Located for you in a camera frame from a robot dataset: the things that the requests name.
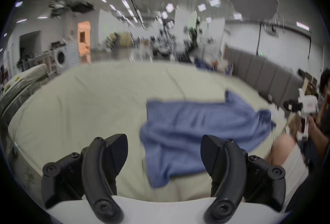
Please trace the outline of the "person's right hand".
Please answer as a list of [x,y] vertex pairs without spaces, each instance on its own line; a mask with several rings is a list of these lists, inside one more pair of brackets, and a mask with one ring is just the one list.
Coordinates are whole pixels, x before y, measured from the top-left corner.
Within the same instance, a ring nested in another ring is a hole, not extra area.
[[323,136],[312,116],[307,117],[308,136],[316,144]]

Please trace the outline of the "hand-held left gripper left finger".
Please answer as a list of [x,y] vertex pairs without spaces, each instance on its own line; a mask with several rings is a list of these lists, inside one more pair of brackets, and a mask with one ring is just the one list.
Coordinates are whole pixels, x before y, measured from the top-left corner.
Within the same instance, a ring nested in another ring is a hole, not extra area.
[[81,153],[72,152],[43,166],[41,192],[48,210],[63,201],[86,199],[103,223],[120,223],[123,211],[114,201],[116,177],[128,156],[126,134],[96,137]]

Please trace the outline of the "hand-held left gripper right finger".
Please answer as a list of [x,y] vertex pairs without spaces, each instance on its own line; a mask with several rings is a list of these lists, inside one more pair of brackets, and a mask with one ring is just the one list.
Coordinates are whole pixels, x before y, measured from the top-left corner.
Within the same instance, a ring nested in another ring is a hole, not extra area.
[[204,135],[201,159],[212,179],[213,203],[204,213],[208,224],[227,223],[242,198],[281,212],[285,202],[285,170],[256,155],[248,155],[233,139]]

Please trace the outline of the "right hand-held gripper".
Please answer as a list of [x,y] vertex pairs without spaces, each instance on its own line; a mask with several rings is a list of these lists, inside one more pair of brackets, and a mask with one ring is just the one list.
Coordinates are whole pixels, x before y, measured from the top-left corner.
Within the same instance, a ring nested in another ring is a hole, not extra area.
[[316,113],[317,98],[313,95],[305,95],[301,88],[298,89],[298,93],[298,101],[284,101],[283,108],[288,112],[297,113],[298,117],[300,117],[301,131],[297,132],[297,141],[307,141],[309,135],[307,118]]

